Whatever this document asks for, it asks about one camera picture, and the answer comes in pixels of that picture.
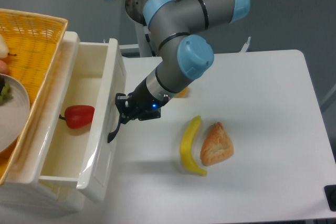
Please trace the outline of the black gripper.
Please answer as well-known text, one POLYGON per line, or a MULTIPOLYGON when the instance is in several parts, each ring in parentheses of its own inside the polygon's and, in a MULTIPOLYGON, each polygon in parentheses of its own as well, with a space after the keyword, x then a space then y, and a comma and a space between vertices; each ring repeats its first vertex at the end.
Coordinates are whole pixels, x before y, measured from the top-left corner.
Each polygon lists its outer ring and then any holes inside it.
POLYGON ((146 121, 161 117, 161 107, 169 101, 169 96, 164 94, 163 99, 155 98, 146 85, 144 79, 136 89, 128 95, 117 93, 115 105, 119 111, 119 123, 127 124, 131 120, 146 121))

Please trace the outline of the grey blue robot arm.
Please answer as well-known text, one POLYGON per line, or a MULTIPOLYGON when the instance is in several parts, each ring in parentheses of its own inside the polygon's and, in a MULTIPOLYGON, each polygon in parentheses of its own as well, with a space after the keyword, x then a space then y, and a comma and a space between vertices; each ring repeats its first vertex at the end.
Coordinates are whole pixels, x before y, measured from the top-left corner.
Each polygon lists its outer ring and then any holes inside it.
POLYGON ((159 118, 161 107, 213 64, 200 31, 244 18, 250 0, 143 0, 138 7, 162 62, 129 94, 117 94, 119 122, 159 118))

